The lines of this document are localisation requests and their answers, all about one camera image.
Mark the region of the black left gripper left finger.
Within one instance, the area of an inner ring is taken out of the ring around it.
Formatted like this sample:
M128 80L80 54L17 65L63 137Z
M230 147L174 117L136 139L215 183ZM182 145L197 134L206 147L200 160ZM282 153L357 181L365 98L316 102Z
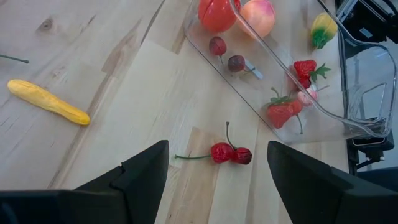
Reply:
M167 180L161 140L73 190L1 192L1 223L154 223Z

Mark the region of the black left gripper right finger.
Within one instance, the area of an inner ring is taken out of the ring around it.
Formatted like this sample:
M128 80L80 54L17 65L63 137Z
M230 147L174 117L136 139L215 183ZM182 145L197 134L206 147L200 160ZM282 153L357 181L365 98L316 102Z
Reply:
M397 168L352 175L271 141L267 161L293 223L397 223Z

